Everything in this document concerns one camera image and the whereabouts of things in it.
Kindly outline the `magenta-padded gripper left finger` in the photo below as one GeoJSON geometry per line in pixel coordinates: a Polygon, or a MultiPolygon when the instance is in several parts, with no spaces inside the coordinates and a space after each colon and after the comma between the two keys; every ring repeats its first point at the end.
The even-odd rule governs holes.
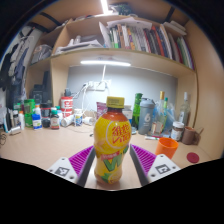
{"type": "Polygon", "coordinates": [[[70,158],[61,157],[50,168],[48,168],[47,171],[84,187],[94,157],[94,147],[90,146],[74,154],[70,158]]]}

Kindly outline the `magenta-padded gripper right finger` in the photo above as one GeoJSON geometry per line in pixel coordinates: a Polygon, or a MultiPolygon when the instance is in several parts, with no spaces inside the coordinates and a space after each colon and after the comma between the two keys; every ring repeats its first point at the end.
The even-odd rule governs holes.
{"type": "Polygon", "coordinates": [[[165,154],[155,155],[133,144],[130,145],[130,155],[142,186],[180,170],[165,154]]]}

